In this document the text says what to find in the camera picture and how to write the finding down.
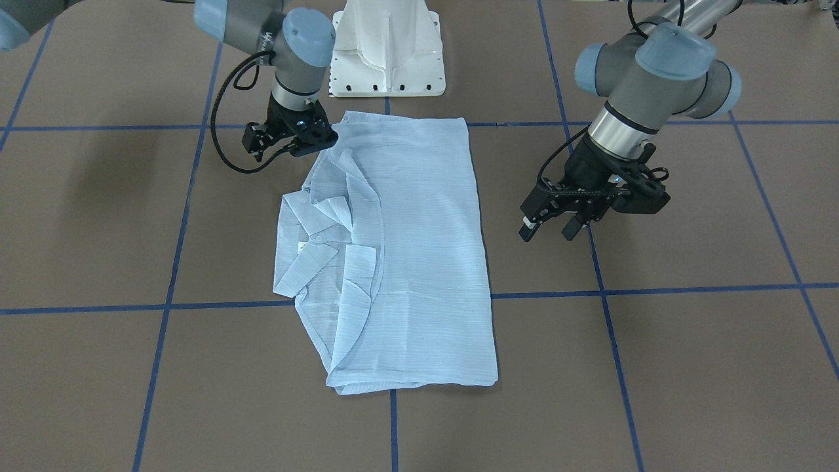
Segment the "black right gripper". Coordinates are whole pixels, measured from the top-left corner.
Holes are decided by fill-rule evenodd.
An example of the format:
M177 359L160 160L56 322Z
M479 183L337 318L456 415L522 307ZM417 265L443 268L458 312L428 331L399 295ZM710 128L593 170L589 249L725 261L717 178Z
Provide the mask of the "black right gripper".
M265 124L246 123L241 143L261 163L265 151L286 138L291 139L293 148L332 147L332 125L319 100L304 104L302 110L294 110L271 96Z

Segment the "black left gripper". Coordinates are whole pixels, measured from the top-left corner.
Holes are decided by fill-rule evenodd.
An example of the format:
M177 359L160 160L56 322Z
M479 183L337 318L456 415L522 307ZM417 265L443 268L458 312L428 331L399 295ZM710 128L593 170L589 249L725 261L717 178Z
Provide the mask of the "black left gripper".
M576 145L564 162L563 175L552 182L545 171L572 142ZM612 158L618 157L601 149L588 134L576 134L558 147L539 168L534 188L521 205L518 235L522 241L530 242L543 222L564 213L573 214L562 230L566 241L575 239L589 223L602 219L623 185L612 173Z

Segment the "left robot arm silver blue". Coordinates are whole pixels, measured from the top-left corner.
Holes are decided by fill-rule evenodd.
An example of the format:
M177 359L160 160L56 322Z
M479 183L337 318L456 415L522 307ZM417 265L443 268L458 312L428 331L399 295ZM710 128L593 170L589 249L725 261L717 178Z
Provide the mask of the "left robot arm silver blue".
M631 30L617 41L592 44L574 67L576 86L604 99L594 119L555 150L537 171L520 209L525 242L552 218L570 220L562 235L614 211L655 214L671 200L669 171L650 168L654 138L673 116L713 119L742 96L743 80L717 58L717 25L743 1L669 1L638 19L626 3Z

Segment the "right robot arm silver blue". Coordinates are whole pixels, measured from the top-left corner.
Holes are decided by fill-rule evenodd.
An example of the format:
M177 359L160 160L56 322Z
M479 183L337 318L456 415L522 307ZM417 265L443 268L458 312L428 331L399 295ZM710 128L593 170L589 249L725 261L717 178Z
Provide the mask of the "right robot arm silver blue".
M284 1L195 1L198 29L248 55L225 78L210 112L210 133L218 148L216 116L228 87L242 90L240 78L261 66L273 67L267 119L248 123L243 147L264 169L266 150L299 157L332 147L338 141L319 93L332 62L336 31L323 13L307 8L286 9Z

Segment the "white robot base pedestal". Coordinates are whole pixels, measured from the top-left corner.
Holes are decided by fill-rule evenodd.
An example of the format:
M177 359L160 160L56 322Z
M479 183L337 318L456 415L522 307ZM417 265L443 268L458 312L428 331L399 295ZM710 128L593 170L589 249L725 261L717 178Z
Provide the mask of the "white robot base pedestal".
M348 1L328 81L334 98L423 98L446 92L440 16L425 1Z

